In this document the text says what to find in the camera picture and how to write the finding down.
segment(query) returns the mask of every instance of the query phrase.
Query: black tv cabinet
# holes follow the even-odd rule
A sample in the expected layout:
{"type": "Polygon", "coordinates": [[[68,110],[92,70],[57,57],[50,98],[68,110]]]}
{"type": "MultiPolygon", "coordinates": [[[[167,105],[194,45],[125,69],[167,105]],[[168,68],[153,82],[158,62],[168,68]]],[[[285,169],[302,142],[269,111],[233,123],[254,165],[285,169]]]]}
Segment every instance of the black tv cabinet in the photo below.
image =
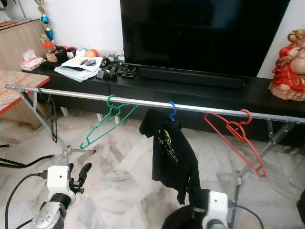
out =
{"type": "MultiPolygon", "coordinates": [[[[296,101],[284,101],[273,96],[267,89],[270,79],[245,78],[245,87],[241,89],[228,89],[205,85],[178,83],[145,79],[137,75],[133,79],[123,79],[118,76],[117,81],[105,81],[92,77],[82,83],[71,80],[53,70],[42,71],[39,68],[30,73],[44,74],[50,77],[50,81],[43,88],[75,91],[91,94],[111,95],[132,99],[142,99],[158,102],[170,100],[177,104],[205,106],[221,109],[240,110],[248,109],[251,112],[305,117],[305,103],[296,101]]],[[[57,106],[75,108],[101,114],[108,113],[108,107],[103,101],[78,99],[72,97],[55,96],[57,106]]],[[[130,116],[142,120],[148,107],[139,106],[130,116]]],[[[126,107],[122,115],[127,114],[130,108],[126,107]]],[[[239,121],[241,118],[229,117],[230,120],[239,121]]],[[[214,132],[204,121],[202,113],[178,111],[176,120],[185,128],[214,132]]],[[[224,124],[215,123],[219,129],[226,133],[224,124]]],[[[274,130],[282,123],[275,122],[274,130]]],[[[265,120],[253,120],[245,126],[249,139],[268,141],[267,125],[265,120]]],[[[305,143],[305,125],[297,125],[281,142],[283,145],[301,147],[305,143]]]]}

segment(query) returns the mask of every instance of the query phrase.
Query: metal rail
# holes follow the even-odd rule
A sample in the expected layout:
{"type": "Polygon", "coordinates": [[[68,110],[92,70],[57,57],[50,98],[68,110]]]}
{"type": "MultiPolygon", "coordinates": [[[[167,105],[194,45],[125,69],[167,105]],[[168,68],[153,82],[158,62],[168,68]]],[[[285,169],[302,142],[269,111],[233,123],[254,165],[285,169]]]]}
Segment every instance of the metal rail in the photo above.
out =
{"type": "MultiPolygon", "coordinates": [[[[39,92],[38,89],[35,87],[25,87],[25,86],[19,86],[19,85],[6,85],[5,87],[7,89],[12,89],[12,90],[20,91],[20,92],[24,92],[24,91],[39,92]]],[[[52,90],[52,89],[44,89],[44,88],[41,88],[40,92],[45,93],[45,94],[62,95],[62,96],[82,98],[82,99],[93,99],[93,100],[102,100],[102,101],[106,101],[108,99],[108,96],[105,96],[105,95],[68,92],[68,91],[60,91],[60,90],[52,90]]],[[[118,103],[126,103],[126,104],[137,104],[137,105],[142,105],[142,106],[161,107],[161,108],[170,108],[170,109],[173,108],[173,106],[169,103],[160,103],[160,102],[137,100],[137,99],[112,97],[110,99],[110,101],[118,102],[118,103]]],[[[200,107],[200,106],[180,105],[180,104],[176,104],[176,107],[179,110],[184,110],[184,111],[196,111],[196,112],[201,112],[201,113],[214,113],[214,114],[219,114],[219,115],[248,117],[248,114],[246,114],[245,112],[241,112],[241,111],[232,111],[232,110],[224,110],[224,109],[216,109],[216,108],[200,107]]],[[[251,113],[251,115],[252,115],[252,118],[256,118],[256,119],[305,124],[305,118],[281,116],[281,115],[273,115],[273,114],[261,114],[261,113],[251,113]]]]}

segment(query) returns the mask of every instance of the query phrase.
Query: black t-shirt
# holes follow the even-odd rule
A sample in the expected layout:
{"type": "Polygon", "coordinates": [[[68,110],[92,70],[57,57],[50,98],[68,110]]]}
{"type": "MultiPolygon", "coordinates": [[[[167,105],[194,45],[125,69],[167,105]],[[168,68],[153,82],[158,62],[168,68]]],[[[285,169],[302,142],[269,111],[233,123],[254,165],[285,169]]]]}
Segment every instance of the black t-shirt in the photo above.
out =
{"type": "Polygon", "coordinates": [[[190,144],[181,132],[181,125],[167,114],[149,109],[140,126],[140,133],[153,138],[152,179],[178,191],[184,204],[186,188],[200,188],[198,162],[190,144]]]}

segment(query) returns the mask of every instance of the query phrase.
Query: marble floor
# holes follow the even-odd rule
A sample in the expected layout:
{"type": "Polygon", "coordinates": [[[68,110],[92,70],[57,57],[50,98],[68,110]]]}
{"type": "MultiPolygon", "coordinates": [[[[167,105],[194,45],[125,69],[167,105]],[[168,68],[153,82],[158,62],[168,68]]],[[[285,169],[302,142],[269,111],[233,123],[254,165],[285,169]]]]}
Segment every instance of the marble floor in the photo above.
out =
{"type": "MultiPolygon", "coordinates": [[[[140,121],[127,119],[123,125],[111,131],[88,149],[95,154],[73,153],[73,176],[86,163],[92,169],[84,184],[84,194],[78,194],[70,206],[65,220],[67,229],[160,229],[164,219],[180,208],[177,191],[164,187],[151,179],[153,139],[139,133],[140,121]]],[[[59,135],[66,144],[78,148],[89,130],[97,124],[94,113],[70,111],[68,117],[58,120],[59,135]]],[[[105,123],[97,131],[104,133],[113,123],[105,123]]],[[[190,129],[183,133],[191,144],[199,162],[202,188],[230,193],[227,184],[216,173],[232,173],[245,163],[217,135],[190,129]]],[[[4,209],[8,196],[17,182],[27,174],[64,163],[61,148],[51,140],[42,126],[33,131],[28,125],[2,121],[1,144],[10,148],[0,149],[0,156],[28,163],[49,154],[52,159],[43,160],[29,168],[10,169],[0,167],[0,228],[4,228],[4,209]]],[[[243,153],[251,157],[246,145],[236,143],[243,153]]],[[[253,141],[257,149],[262,142],[253,141]]],[[[305,189],[305,158],[286,155],[284,146],[276,146],[265,158],[267,178],[250,172],[244,178],[239,204],[256,212],[267,229],[304,229],[296,203],[305,189]]],[[[37,214],[43,201],[48,200],[45,181],[39,177],[27,179],[15,193],[9,212],[10,229],[37,214]]],[[[235,229],[260,229],[256,218],[238,210],[235,229]]]]}

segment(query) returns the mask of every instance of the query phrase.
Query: television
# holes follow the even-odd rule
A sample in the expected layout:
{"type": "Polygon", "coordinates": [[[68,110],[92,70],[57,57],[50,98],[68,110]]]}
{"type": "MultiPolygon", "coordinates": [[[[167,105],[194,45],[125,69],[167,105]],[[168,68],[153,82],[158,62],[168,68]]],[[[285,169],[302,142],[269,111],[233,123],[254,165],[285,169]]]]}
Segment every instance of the television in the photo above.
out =
{"type": "Polygon", "coordinates": [[[289,0],[121,0],[125,62],[256,77],[289,0]]]}

